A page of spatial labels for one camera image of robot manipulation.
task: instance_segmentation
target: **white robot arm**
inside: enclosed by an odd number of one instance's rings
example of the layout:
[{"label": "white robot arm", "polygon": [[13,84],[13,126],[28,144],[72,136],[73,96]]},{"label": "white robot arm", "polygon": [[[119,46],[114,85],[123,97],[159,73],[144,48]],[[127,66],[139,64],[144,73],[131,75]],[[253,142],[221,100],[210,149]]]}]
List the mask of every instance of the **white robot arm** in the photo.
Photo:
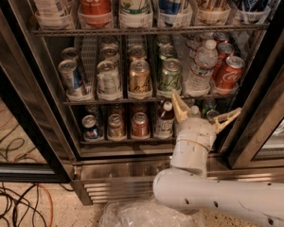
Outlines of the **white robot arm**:
[{"label": "white robot arm", "polygon": [[[175,110],[184,107],[172,97]],[[206,178],[206,158],[216,134],[240,114],[240,109],[218,116],[213,126],[201,118],[176,112],[180,130],[171,168],[153,181],[154,197],[167,207],[187,212],[214,209],[260,226],[284,227],[284,183],[212,181]]]}]

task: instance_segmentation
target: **tangled cord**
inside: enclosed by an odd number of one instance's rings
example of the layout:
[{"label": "tangled cord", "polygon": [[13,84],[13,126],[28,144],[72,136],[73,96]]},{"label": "tangled cord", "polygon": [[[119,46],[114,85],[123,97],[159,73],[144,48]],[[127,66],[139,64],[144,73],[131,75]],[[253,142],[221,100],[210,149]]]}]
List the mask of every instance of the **tangled cord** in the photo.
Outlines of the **tangled cord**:
[{"label": "tangled cord", "polygon": [[[29,202],[28,199],[25,198],[26,194],[28,192],[30,192],[33,188],[36,187],[36,203],[34,206],[31,206],[31,203]],[[38,204],[39,204],[39,187],[42,188],[42,190],[46,193],[47,197],[48,197],[48,200],[49,200],[49,205],[50,205],[50,215],[49,215],[49,220],[48,220],[48,223],[46,223],[45,219],[44,219],[44,216],[37,210],[38,208]],[[37,183],[37,184],[33,184],[31,185],[23,194],[18,194],[16,193],[15,191],[9,189],[9,188],[6,188],[4,186],[4,184],[2,183],[2,186],[0,186],[0,197],[5,197],[6,198],[6,208],[5,210],[3,211],[2,214],[0,214],[0,220],[3,219],[6,224],[8,225],[8,227],[10,226],[9,225],[9,221],[6,217],[6,214],[11,210],[12,208],[12,205],[14,204],[13,206],[13,209],[12,209],[12,226],[13,227],[18,227],[20,226],[21,222],[23,221],[23,219],[25,218],[25,216],[27,215],[28,211],[29,210],[32,210],[33,213],[32,213],[32,226],[40,226],[40,224],[36,225],[35,224],[35,218],[36,218],[36,215],[38,215],[41,220],[42,220],[42,223],[44,224],[45,227],[51,227],[52,225],[52,221],[53,221],[53,202],[52,202],[52,199],[51,199],[51,196],[48,192],[48,190],[46,189],[46,187],[40,183]],[[19,214],[18,214],[18,207],[19,205],[22,204],[24,206],[26,206],[26,211],[24,212],[24,214],[20,217]]]}]

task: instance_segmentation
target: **metal shelf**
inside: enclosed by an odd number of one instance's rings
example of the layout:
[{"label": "metal shelf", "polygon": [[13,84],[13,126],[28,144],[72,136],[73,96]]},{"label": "metal shelf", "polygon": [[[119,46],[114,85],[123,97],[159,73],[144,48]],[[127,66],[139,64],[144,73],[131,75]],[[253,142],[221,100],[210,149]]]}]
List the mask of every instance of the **metal shelf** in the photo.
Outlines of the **metal shelf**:
[{"label": "metal shelf", "polygon": [[187,26],[181,28],[150,27],[150,28],[106,28],[106,29],[74,29],[74,30],[41,30],[31,29],[31,32],[39,37],[67,37],[67,36],[91,36],[91,35],[135,35],[135,34],[163,34],[163,33],[192,33],[215,31],[256,31],[266,30],[269,24],[240,25],[240,26]]}]

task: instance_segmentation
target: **plastic bottle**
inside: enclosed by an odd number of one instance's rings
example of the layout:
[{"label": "plastic bottle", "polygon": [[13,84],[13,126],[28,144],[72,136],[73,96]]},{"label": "plastic bottle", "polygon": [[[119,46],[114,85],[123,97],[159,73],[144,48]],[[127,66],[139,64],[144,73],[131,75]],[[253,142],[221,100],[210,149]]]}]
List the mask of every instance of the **plastic bottle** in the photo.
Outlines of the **plastic bottle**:
[{"label": "plastic bottle", "polygon": [[157,111],[155,124],[155,134],[159,138],[169,138],[172,135],[172,125],[174,121],[174,111],[172,103],[165,101],[163,106]]},{"label": "plastic bottle", "polygon": [[218,61],[217,43],[214,40],[207,40],[196,53],[191,61],[190,71],[187,79],[189,91],[204,91],[206,95],[209,91],[209,81],[214,67]]}]

